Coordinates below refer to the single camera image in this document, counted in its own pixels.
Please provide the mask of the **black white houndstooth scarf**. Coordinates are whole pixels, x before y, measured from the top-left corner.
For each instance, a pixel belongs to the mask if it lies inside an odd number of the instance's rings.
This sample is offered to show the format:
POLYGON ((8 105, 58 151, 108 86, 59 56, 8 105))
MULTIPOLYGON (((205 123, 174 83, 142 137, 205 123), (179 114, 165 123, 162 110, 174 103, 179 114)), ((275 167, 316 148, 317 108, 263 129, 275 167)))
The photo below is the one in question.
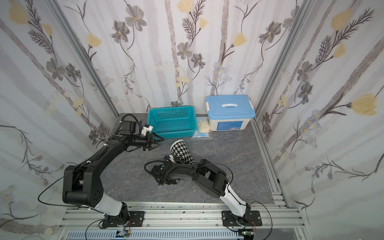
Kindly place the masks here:
POLYGON ((170 151, 172 156, 179 162, 183 164, 196 164, 195 159, 192 157, 189 149, 187 148, 184 140, 175 141, 171 147, 170 151))

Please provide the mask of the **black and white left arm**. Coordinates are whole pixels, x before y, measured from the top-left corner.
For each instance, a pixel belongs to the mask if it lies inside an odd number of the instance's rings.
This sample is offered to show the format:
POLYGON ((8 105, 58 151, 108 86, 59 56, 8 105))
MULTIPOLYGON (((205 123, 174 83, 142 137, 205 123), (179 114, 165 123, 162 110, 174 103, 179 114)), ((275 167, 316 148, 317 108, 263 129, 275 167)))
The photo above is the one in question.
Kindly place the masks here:
POLYGON ((105 193, 101 174, 121 153, 139 149, 151 151, 162 141, 164 138, 153 133, 151 126, 137 120, 121 120, 101 149, 79 165, 65 169, 63 202, 103 213, 103 228, 127 226, 132 219, 127 204, 105 193))

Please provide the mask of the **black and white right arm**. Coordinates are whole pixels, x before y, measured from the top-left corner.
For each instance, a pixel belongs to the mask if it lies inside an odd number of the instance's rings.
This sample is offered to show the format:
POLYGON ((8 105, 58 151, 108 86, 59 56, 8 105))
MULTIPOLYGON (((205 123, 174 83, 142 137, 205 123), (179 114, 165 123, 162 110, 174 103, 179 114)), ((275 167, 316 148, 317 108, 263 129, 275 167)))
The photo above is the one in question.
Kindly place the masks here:
POLYGON ((178 180, 191 180, 210 197, 220 199, 230 209, 240 225, 251 220, 251 206, 235 193, 225 171, 202 159, 197 164, 179 164, 170 160, 158 161, 149 171, 144 170, 161 185, 176 185, 178 180))

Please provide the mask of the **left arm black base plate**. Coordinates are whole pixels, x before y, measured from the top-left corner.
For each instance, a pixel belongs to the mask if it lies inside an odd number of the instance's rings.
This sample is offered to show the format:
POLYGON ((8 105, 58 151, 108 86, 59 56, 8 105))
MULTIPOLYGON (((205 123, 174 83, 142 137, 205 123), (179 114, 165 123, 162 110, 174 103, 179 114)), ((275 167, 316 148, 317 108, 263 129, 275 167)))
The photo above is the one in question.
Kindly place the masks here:
POLYGON ((102 229, 112 228, 112 227, 142 227, 143 221, 145 219, 144 211, 133 211, 122 213, 119 216, 107 216, 105 220, 102 221, 100 227, 102 229))

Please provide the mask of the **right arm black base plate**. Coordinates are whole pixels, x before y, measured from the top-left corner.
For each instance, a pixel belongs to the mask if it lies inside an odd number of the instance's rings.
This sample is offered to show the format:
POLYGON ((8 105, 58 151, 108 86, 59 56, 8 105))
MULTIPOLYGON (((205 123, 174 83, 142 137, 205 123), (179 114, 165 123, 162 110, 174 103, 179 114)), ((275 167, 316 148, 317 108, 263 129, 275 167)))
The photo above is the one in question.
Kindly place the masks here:
POLYGON ((244 217, 234 215, 231 211, 221 212, 224 227, 261 227, 263 225, 259 211, 250 211, 244 217))

